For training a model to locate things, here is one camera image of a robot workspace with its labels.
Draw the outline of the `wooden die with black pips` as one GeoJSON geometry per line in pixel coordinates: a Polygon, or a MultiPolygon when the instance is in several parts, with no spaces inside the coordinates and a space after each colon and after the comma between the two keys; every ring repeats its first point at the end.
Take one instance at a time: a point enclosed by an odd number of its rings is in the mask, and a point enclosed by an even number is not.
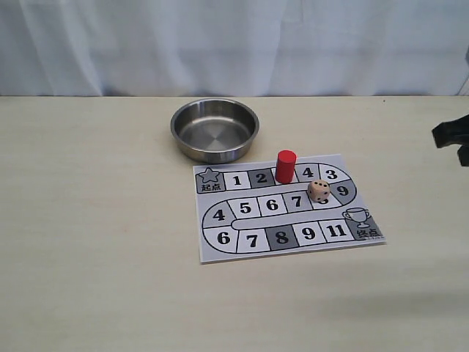
{"type": "Polygon", "coordinates": [[[308,184],[307,194],[311,201],[322,202],[330,194],[330,185],[325,180],[313,180],[308,184]]]}

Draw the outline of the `paper game board sheet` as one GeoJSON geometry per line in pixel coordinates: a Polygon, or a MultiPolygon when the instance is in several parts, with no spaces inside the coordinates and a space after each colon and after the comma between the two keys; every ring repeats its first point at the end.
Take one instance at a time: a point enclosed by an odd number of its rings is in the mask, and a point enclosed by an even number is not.
{"type": "Polygon", "coordinates": [[[288,184],[275,172],[274,161],[193,167],[201,263],[386,242],[340,154],[298,158],[288,184]],[[330,185],[322,202],[313,180],[330,185]]]}

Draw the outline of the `red cylinder game piece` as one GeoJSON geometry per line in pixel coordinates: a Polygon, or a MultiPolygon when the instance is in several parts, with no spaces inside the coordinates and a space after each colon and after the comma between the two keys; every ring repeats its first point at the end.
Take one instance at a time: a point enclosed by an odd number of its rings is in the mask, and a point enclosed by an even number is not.
{"type": "Polygon", "coordinates": [[[295,173],[297,156],[291,150],[281,150],[278,152],[276,161],[275,179],[281,184],[292,182],[295,173]]]}

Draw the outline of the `stainless steel round bowl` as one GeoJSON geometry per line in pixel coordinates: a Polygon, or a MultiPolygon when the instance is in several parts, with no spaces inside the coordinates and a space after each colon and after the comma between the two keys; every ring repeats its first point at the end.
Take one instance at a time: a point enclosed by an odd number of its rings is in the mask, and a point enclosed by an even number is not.
{"type": "Polygon", "coordinates": [[[247,105],[227,98],[204,98],[175,111],[170,129],[188,158],[226,164],[242,158],[259,133],[260,122],[247,105]]]}

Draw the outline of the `white curtain backdrop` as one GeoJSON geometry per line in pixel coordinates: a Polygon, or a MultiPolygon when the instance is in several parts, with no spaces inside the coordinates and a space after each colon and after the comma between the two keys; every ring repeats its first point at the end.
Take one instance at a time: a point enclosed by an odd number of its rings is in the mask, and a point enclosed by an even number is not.
{"type": "Polygon", "coordinates": [[[3,1],[1,93],[461,95],[466,1],[3,1]]]}

